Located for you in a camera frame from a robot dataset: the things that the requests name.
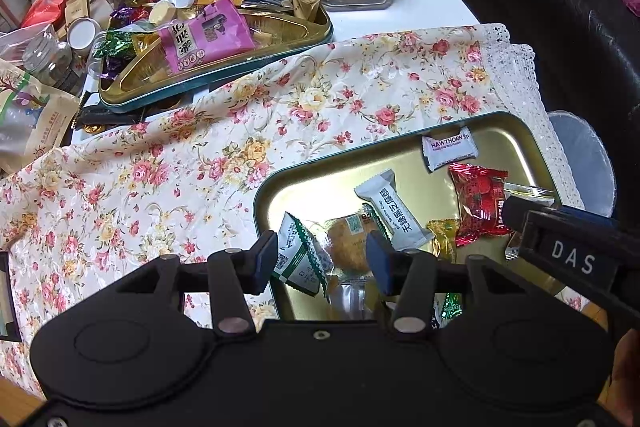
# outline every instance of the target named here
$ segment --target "screw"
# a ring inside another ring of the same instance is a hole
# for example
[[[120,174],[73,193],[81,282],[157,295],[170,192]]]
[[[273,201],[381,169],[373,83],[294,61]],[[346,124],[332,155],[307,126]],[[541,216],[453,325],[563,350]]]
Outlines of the screw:
[[[66,427],[66,422],[62,418],[49,418],[47,427]]]
[[[316,341],[325,341],[330,336],[331,336],[331,333],[329,333],[329,331],[324,331],[324,330],[314,331],[314,338]]]

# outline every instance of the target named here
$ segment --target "lace trim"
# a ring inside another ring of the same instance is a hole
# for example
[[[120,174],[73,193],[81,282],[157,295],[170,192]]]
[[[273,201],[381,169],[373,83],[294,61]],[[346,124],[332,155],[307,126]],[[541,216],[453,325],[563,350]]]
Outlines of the lace trim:
[[[496,94],[507,110],[530,128],[562,203],[584,208],[562,144],[540,99],[533,49],[526,44],[511,44],[509,32],[502,24],[483,24],[481,27],[486,35],[484,66],[492,75]]]

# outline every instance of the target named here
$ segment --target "wooden floor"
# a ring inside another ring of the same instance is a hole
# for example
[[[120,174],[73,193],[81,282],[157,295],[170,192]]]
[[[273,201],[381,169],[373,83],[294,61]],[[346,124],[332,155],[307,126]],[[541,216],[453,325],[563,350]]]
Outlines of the wooden floor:
[[[18,425],[41,401],[0,377],[0,417],[9,425]]]

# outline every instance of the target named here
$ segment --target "red snack wrapper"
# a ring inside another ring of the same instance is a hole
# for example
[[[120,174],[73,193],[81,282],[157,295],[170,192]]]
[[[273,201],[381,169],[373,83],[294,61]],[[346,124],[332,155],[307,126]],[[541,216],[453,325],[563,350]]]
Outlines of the red snack wrapper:
[[[511,230],[502,223],[504,181],[507,171],[452,163],[449,173],[458,193],[460,227],[456,246],[463,247],[484,234],[504,235]]]

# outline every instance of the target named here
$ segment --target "white table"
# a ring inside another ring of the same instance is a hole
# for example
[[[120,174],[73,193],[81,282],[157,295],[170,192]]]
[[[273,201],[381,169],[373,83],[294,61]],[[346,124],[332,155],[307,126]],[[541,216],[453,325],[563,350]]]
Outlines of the white table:
[[[461,0],[394,0],[386,10],[329,12],[329,17],[334,24],[334,41],[372,33],[478,24],[476,17]],[[87,76],[84,89],[97,91],[97,86],[97,79]],[[186,93],[183,103],[194,102],[208,92],[206,86],[194,89]],[[98,102],[98,95],[92,94],[87,105]],[[79,129],[73,133],[71,143],[79,143],[89,137],[92,135]]]

